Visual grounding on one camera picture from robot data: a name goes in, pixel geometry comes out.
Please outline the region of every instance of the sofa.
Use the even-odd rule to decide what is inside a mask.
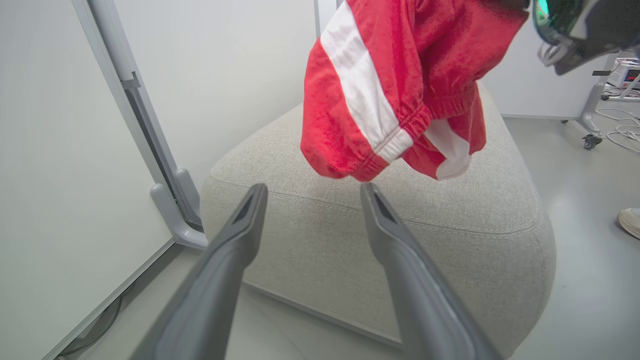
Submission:
[[[509,358],[540,318],[556,247],[535,186],[486,88],[486,147],[436,181],[393,162],[373,182]],[[226,154],[201,193],[209,241],[255,183],[269,200],[251,287],[380,341],[401,343],[385,272],[373,256],[353,178],[317,175],[300,152],[302,104]]]

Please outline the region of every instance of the black caster wheel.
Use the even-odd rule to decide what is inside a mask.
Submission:
[[[587,150],[593,150],[596,145],[602,142],[601,138],[597,138],[591,134],[588,134],[584,138],[584,148]]]

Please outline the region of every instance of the shoe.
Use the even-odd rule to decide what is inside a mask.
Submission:
[[[618,213],[618,223],[629,234],[640,239],[640,209],[631,208]]]

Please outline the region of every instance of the red garment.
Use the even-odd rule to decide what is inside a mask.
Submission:
[[[359,181],[400,156],[436,179],[462,174],[486,142],[476,80],[526,17],[490,0],[347,0],[309,55],[307,161]]]

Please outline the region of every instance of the cushion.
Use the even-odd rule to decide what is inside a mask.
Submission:
[[[545,308],[555,241],[520,153],[479,85],[487,145],[466,173],[436,181],[393,162],[373,182],[504,357]],[[202,189],[207,238],[255,183],[269,188],[260,250],[244,281],[367,334],[400,342],[383,267],[369,248],[353,178],[317,175],[300,152],[302,105],[214,166]]]

